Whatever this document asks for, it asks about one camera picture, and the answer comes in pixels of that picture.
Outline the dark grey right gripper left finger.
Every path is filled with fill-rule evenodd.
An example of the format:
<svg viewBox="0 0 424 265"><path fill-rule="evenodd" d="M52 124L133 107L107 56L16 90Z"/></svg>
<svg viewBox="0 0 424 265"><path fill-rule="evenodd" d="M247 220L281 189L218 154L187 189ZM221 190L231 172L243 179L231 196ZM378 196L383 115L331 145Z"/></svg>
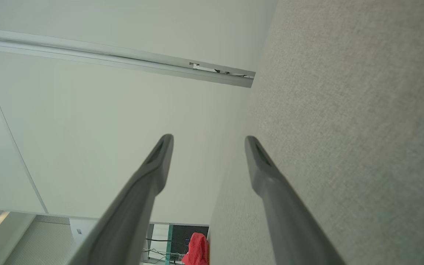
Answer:
<svg viewBox="0 0 424 265"><path fill-rule="evenodd" d="M138 265L155 197L166 185L174 137L165 134L73 255L71 265Z"/></svg>

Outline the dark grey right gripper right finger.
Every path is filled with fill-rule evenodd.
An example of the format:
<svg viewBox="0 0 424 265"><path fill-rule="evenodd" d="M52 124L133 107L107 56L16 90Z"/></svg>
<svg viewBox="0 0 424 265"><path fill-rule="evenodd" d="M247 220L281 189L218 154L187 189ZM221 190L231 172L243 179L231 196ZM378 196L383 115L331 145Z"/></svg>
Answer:
<svg viewBox="0 0 424 265"><path fill-rule="evenodd" d="M254 136L245 138L250 181L262 199L279 265L343 265L344 260Z"/></svg>

